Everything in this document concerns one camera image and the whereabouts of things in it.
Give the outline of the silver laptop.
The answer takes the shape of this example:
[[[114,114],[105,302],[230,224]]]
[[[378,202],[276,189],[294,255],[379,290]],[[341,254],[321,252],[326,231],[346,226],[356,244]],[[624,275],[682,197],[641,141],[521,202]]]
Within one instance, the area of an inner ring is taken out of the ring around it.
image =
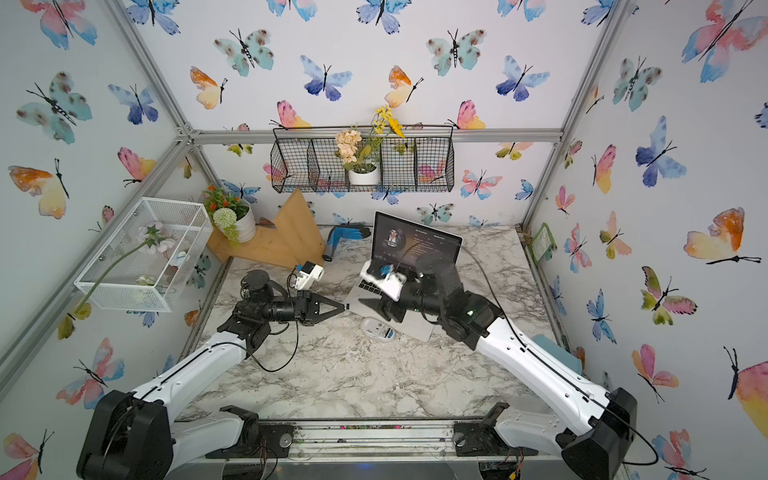
[[[366,273],[371,265],[389,266],[404,274],[408,280],[417,277],[416,261],[425,254],[439,252],[445,260],[456,263],[463,239],[460,236],[432,227],[395,217],[384,212],[375,215],[370,259],[364,264]],[[345,302],[350,311],[362,317],[381,321],[387,327],[420,341],[428,341],[433,332],[435,315],[409,311],[402,321],[385,320],[380,314],[362,303],[363,299],[379,300],[381,291],[372,281],[360,279],[355,283]]]

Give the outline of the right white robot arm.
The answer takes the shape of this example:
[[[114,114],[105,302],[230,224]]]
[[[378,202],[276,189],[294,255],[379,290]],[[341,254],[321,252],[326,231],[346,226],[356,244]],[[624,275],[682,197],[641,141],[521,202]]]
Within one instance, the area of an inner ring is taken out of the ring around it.
[[[453,261],[428,254],[413,277],[369,261],[360,276],[380,290],[370,304],[385,319],[407,311],[436,317],[450,338],[495,361],[547,403],[549,415],[510,407],[491,414],[491,429],[507,446],[558,455],[581,479],[613,479],[626,465],[633,442],[643,437],[635,397],[623,388],[609,391],[558,360],[499,305],[466,290]]]

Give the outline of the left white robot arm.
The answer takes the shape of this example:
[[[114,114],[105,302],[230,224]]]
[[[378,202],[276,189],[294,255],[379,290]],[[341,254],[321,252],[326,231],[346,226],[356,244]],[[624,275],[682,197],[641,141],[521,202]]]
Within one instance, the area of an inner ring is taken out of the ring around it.
[[[252,359],[275,322],[313,326],[344,312],[342,303],[311,291],[324,275],[306,262],[288,280],[294,293],[264,270],[241,281],[241,300],[201,347],[130,392],[113,391],[98,401],[76,474],[81,479],[163,479],[212,452],[260,454],[267,442],[257,414],[225,407],[203,420],[178,416],[215,380]]]

